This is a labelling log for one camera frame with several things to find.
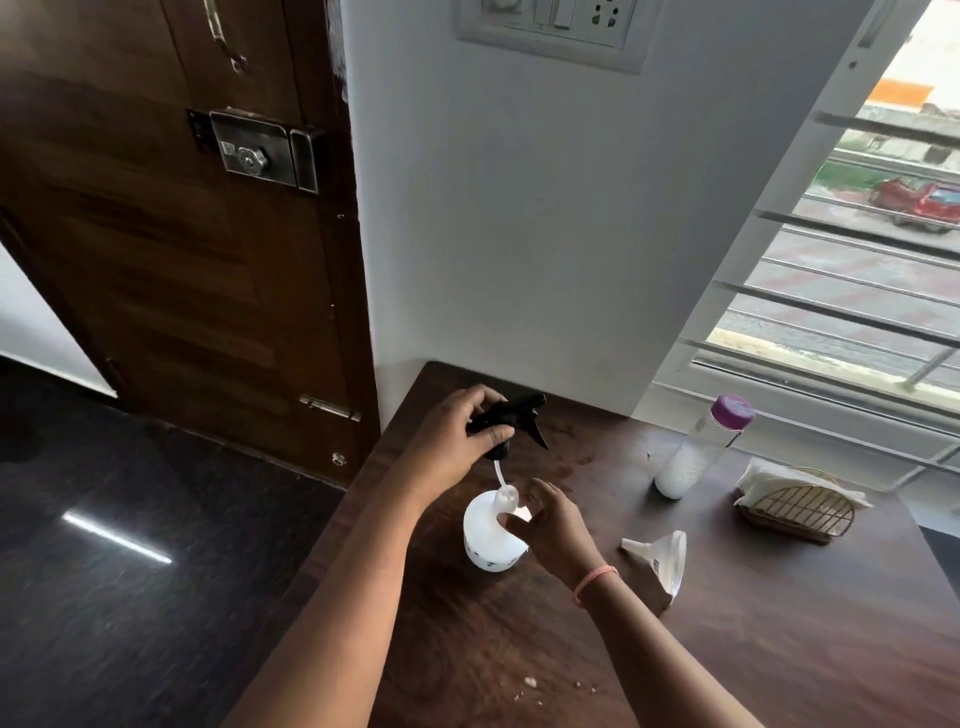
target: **bottle cap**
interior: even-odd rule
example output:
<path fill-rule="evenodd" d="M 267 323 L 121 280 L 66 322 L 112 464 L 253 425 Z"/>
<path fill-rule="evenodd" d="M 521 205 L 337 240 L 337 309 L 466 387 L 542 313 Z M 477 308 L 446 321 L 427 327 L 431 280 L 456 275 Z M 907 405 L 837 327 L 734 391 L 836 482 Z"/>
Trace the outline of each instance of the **bottle cap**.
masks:
<path fill-rule="evenodd" d="M 710 408 L 710 415 L 726 429 L 745 429 L 754 420 L 756 410 L 738 395 L 723 395 Z"/>

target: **wooden table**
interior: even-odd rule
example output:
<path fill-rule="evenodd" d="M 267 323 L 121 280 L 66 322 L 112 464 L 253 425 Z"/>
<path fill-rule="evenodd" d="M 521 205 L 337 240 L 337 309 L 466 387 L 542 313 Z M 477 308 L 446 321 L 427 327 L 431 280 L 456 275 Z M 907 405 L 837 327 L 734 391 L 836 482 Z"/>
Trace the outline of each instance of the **wooden table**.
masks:
<path fill-rule="evenodd" d="M 518 393 L 426 365 L 304 564 L 301 599 L 423 414 L 480 380 Z M 673 503 L 649 483 L 676 433 L 556 397 L 539 423 L 550 451 L 521 434 L 503 463 L 508 479 L 537 475 L 567 489 L 628 580 L 642 571 L 617 552 L 621 537 L 685 530 L 684 583 L 663 622 L 768 728 L 960 724 L 960 604 L 897 498 L 871 494 L 876 508 L 845 537 L 815 546 L 733 512 L 739 453 Z M 530 555 L 501 574 L 469 562 L 464 509 L 495 487 L 481 460 L 423 517 L 371 726 L 636 725 L 593 625 L 559 582 Z"/>

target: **red car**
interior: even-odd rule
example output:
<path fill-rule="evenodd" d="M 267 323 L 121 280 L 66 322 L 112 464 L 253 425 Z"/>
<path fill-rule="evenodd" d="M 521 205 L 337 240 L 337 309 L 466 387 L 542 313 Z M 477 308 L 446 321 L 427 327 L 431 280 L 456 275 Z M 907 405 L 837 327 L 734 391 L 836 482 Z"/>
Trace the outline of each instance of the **red car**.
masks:
<path fill-rule="evenodd" d="M 870 194 L 870 204 L 896 212 L 908 212 L 931 221 L 960 224 L 960 186 L 956 184 L 931 182 L 916 177 L 894 177 L 874 186 Z M 894 225 L 917 226 L 940 235 L 952 230 L 896 215 L 892 218 Z"/>

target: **spray trigger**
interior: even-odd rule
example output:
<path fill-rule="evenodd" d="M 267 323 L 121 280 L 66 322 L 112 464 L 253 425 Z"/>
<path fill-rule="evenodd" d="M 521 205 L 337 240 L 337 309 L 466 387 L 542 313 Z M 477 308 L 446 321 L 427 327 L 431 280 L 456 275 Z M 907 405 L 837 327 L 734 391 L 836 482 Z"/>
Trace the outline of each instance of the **spray trigger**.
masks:
<path fill-rule="evenodd" d="M 477 415 L 467 423 L 467 432 L 474 433 L 494 425 L 510 425 L 517 430 L 523 430 L 534 442 L 544 449 L 550 449 L 537 427 L 536 407 L 546 404 L 546 395 L 534 394 L 521 397 L 518 400 L 499 401 L 492 404 L 483 414 Z M 484 457 L 490 460 L 502 460 L 510 454 L 510 441 L 500 443 L 487 452 Z"/>

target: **clear glass bottle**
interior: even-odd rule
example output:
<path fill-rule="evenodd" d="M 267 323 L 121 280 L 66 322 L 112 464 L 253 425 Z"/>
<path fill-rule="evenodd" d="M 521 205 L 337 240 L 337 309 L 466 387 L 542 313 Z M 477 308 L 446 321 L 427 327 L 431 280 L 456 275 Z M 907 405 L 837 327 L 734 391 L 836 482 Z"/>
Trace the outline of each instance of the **clear glass bottle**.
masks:
<path fill-rule="evenodd" d="M 742 397 L 718 398 L 654 477 L 657 490 L 668 498 L 683 497 L 753 421 L 755 414 Z"/>

